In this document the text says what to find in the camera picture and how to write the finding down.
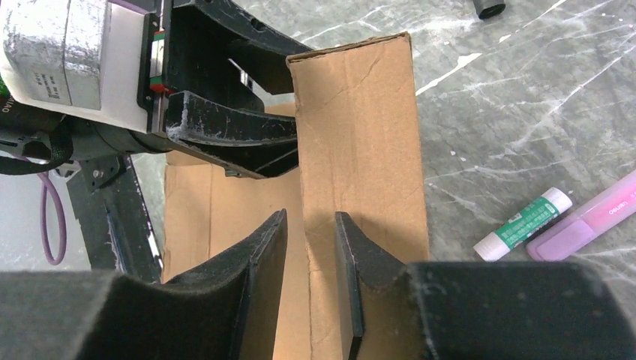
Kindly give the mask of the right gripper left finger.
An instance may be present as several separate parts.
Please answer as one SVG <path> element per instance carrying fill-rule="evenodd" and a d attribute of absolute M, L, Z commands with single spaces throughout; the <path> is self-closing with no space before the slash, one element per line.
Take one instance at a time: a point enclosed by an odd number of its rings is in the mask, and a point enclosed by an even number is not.
<path fill-rule="evenodd" d="M 163 284 L 118 271 L 1 274 L 3 359 L 271 359 L 287 213 Z"/>

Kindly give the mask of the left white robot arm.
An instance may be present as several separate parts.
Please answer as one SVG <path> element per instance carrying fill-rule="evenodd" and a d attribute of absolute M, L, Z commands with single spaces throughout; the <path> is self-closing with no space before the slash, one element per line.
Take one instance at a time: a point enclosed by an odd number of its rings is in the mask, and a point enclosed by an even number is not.
<path fill-rule="evenodd" d="M 70 178 L 94 268 L 157 283 L 164 267 L 132 156 L 178 151 L 227 176 L 299 164 L 296 121 L 254 85 L 293 91 L 308 47 L 234 1 L 3 1 L 1 173 Z"/>

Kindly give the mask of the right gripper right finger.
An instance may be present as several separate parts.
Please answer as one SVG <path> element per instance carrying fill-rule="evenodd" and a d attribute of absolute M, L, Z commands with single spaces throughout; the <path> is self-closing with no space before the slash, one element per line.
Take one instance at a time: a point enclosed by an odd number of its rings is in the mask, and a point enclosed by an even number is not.
<path fill-rule="evenodd" d="M 404 263 L 335 215 L 343 359 L 633 359 L 605 282 L 572 262 Z"/>

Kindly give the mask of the brown cardboard box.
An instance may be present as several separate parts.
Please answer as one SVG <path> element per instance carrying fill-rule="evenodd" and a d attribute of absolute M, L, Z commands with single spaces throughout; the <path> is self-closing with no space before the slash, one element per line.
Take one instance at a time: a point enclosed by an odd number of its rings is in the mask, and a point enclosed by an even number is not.
<path fill-rule="evenodd" d="M 335 213 L 406 263 L 427 260 L 429 236 L 408 33 L 289 60 L 300 118 L 299 165 L 268 179 L 226 176 L 180 151 L 167 157 L 164 281 L 250 235 L 285 209 L 288 234 L 275 359 L 342 359 Z"/>

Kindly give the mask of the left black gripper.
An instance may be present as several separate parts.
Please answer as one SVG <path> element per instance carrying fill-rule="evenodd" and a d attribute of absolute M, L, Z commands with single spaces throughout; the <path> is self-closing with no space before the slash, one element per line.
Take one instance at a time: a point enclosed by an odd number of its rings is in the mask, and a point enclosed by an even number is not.
<path fill-rule="evenodd" d="M 175 150 L 232 170 L 267 179 L 299 165 L 296 120 L 249 109 L 233 109 L 167 85 L 167 35 L 171 17 L 199 26 L 211 41 L 266 92 L 293 91 L 286 58 L 311 47 L 279 32 L 234 1 L 151 1 L 142 18 L 137 104 L 148 132 L 164 132 Z"/>

